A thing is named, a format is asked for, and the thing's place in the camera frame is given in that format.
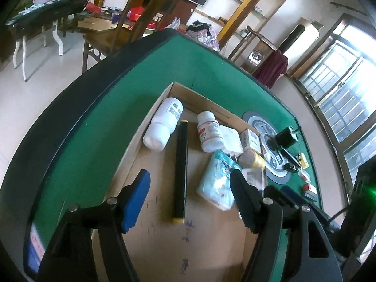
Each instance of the light blue package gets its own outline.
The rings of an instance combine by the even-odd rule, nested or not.
[[[230,189],[230,174],[240,169],[223,151],[216,150],[206,168],[197,193],[222,211],[228,211],[234,204]]]

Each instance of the white plastic bottle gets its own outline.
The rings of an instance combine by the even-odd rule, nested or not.
[[[210,111],[201,112],[197,116],[197,131],[199,132],[201,148],[206,153],[212,153],[224,148],[224,141],[218,121]]]
[[[164,150],[183,112],[183,104],[173,97],[166,98],[150,122],[142,141],[151,150]]]

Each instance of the white package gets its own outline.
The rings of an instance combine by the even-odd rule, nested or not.
[[[243,168],[241,173],[249,185],[255,186],[260,192],[264,191],[266,183],[262,168]]]
[[[224,148],[222,151],[229,156],[240,156],[243,153],[243,147],[238,132],[235,129],[223,125],[220,125],[219,128],[221,129],[224,140]]]
[[[261,145],[260,139],[257,134],[253,131],[246,129],[240,134],[241,145],[243,146],[243,150],[246,151],[247,149],[253,149],[261,154]]]

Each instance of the pill bottle label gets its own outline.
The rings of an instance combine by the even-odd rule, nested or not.
[[[172,102],[170,106],[167,108],[167,112],[172,113],[177,120],[179,120],[180,115],[182,114],[182,111],[180,110],[179,106],[174,102]]]
[[[219,124],[215,121],[204,122],[197,128],[197,130],[199,131],[201,143],[213,138],[222,138]]]

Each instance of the black cylinder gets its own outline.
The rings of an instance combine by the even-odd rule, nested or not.
[[[174,222],[185,222],[185,200],[187,197],[188,164],[188,121],[182,120],[177,133],[175,163]]]
[[[303,34],[304,31],[305,31],[305,26],[303,24],[299,24],[291,32],[291,34],[288,35],[285,41],[282,42],[278,50],[280,50],[282,54],[285,54],[285,52],[293,45],[293,43],[300,37],[300,35]]]

